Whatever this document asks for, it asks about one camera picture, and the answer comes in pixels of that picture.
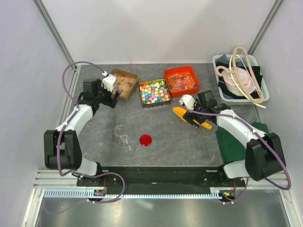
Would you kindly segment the yellow plastic scoop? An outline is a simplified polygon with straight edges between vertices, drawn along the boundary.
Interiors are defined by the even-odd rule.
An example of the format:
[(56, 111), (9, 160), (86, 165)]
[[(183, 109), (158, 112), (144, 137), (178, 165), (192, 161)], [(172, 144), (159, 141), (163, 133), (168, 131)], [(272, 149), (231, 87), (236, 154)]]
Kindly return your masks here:
[(192, 119), (192, 120), (187, 120), (185, 119), (185, 115), (187, 113), (187, 111), (182, 108), (182, 107), (174, 107), (173, 108), (173, 113), (175, 113), (179, 118), (181, 118), (183, 121), (191, 124), (192, 126), (194, 126), (195, 128), (199, 128), (200, 126), (210, 130), (212, 129), (212, 125), (207, 123), (207, 122), (202, 122), (202, 123), (199, 123), (197, 120), (195, 119)]

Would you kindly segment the brown tin of popsicle candies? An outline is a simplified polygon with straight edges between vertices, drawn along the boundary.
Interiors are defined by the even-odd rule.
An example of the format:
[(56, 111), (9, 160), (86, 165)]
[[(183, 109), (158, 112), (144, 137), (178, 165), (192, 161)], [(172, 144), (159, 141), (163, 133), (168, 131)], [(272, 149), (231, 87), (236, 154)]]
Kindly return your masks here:
[(138, 76), (134, 73), (124, 71), (121, 69), (112, 69), (110, 72), (112, 75), (117, 77), (117, 82), (114, 85), (113, 95), (117, 90), (120, 91), (119, 101), (129, 102), (133, 93), (139, 84)]

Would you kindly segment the clear glass jar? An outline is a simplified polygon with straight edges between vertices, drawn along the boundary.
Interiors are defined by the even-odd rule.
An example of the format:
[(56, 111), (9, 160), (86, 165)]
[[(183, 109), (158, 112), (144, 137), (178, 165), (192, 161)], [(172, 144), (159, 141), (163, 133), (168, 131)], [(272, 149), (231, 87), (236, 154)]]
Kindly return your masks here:
[(114, 134), (119, 145), (121, 145), (125, 151), (130, 152), (131, 145), (128, 137), (127, 128), (122, 124), (118, 124), (114, 128)]

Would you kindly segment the red jar lid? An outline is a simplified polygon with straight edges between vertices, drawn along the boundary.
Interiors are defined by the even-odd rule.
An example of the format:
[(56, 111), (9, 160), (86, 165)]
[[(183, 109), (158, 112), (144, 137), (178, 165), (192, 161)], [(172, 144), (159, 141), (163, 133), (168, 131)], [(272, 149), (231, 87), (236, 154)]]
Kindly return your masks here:
[(139, 138), (139, 142), (142, 146), (149, 146), (152, 143), (152, 138), (149, 134), (144, 134)]

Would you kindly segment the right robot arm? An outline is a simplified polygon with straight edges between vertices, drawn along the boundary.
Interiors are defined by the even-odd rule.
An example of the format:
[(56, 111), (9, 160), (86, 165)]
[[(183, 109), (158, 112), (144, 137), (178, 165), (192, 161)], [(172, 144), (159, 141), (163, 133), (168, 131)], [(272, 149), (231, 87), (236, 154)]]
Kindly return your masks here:
[(186, 111), (182, 118), (195, 128), (205, 121), (211, 121), (228, 131), (246, 149), (243, 160), (222, 166), (222, 171), (217, 174), (220, 185), (228, 186), (238, 177), (260, 181), (286, 168), (279, 136), (258, 130), (240, 118), (227, 104), (218, 104), (212, 91), (201, 92), (196, 98), (183, 95), (179, 103)]

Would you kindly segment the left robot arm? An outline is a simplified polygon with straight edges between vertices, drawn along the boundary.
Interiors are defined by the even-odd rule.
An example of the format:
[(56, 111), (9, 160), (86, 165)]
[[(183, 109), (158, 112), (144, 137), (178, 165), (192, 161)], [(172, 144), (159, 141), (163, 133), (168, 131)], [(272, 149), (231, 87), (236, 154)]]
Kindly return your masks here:
[(83, 157), (78, 135), (86, 123), (96, 114), (99, 106), (115, 108), (120, 92), (114, 90), (117, 78), (110, 74), (104, 79), (83, 81), (83, 91), (68, 118), (54, 130), (44, 133), (45, 166), (58, 170), (61, 176), (74, 173), (87, 177), (93, 186), (104, 181), (100, 164)]

